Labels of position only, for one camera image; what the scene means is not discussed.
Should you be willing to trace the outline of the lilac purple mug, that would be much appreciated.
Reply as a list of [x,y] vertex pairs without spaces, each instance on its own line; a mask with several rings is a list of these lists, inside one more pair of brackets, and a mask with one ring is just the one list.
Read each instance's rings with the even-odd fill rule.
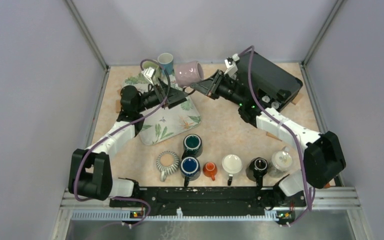
[[176,65],[174,76],[177,85],[180,88],[185,88],[204,80],[204,71],[198,61],[191,61]]

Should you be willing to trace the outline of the light blue mug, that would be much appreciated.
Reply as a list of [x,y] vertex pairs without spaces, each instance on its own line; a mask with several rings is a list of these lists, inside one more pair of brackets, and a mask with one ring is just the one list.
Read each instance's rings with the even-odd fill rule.
[[164,70],[167,71],[169,75],[174,72],[174,56],[171,53],[161,53],[157,57],[157,61],[161,64]]

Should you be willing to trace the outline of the light green mug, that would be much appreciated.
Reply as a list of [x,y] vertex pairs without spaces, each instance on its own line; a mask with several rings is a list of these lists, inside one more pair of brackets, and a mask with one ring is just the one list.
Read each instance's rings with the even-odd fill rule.
[[153,61],[149,61],[149,60],[146,60],[144,61],[142,64],[141,64],[142,68],[145,70],[145,69],[148,69],[148,68],[154,68],[155,69],[155,75],[154,77],[155,78],[161,78],[162,76],[162,70],[161,68],[159,67],[158,64],[154,63]]

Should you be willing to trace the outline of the dark green mug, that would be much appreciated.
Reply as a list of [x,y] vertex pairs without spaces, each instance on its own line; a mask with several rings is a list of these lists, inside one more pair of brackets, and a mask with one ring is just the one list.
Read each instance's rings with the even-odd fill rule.
[[183,139],[182,159],[186,157],[198,158],[203,152],[203,141],[197,134],[189,134]]

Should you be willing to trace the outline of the white ribbed mug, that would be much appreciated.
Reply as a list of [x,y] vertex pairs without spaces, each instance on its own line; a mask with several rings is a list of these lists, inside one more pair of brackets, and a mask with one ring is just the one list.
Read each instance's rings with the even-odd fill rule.
[[230,187],[234,177],[242,171],[243,162],[239,156],[235,154],[228,154],[223,157],[221,166],[223,169],[223,176],[226,178],[226,183]]

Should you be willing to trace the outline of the black mug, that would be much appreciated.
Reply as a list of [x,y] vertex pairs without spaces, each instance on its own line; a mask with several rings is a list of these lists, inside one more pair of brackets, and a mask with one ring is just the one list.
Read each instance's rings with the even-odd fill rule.
[[263,178],[268,172],[269,163],[262,157],[256,157],[248,164],[245,169],[247,178],[256,183],[261,189],[263,187]]

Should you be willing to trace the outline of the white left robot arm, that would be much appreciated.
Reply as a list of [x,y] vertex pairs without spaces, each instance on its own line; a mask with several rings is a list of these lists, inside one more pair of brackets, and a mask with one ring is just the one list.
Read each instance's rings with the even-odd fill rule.
[[185,102],[188,93],[165,83],[149,85],[140,92],[128,85],[120,90],[120,112],[113,127],[86,149],[71,156],[68,191],[79,202],[106,200],[114,185],[111,159],[142,130],[144,121],[161,108],[171,109]]

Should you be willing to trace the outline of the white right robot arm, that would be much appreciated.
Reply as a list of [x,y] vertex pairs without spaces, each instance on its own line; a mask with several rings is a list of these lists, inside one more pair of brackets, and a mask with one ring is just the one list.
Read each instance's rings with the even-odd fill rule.
[[209,98],[223,97],[238,104],[239,114],[245,122],[296,148],[300,170],[280,181],[280,188],[273,192],[277,205],[287,206],[300,191],[307,199],[313,197],[316,189],[322,189],[346,167],[338,136],[331,131],[320,133],[304,128],[275,108],[263,107],[263,101],[256,95],[253,78],[250,75],[247,78],[247,83],[241,83],[217,72],[190,87]]

